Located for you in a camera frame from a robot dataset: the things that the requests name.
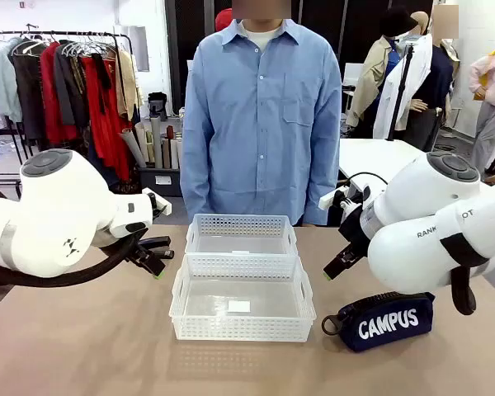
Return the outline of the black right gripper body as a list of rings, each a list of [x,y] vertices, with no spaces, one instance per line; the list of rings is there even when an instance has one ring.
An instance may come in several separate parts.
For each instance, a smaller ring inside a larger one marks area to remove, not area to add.
[[[347,252],[349,247],[355,247],[362,251],[363,257],[366,257],[370,238],[365,234],[361,226],[363,205],[345,198],[340,206],[343,209],[343,214],[338,231],[348,241],[348,245],[342,252]]]

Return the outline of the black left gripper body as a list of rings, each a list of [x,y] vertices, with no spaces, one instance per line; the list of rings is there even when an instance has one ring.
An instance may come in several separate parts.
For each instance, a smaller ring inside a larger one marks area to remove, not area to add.
[[[149,257],[149,250],[140,245],[140,234],[132,234],[129,236],[130,249],[125,254],[125,259],[147,259]]]

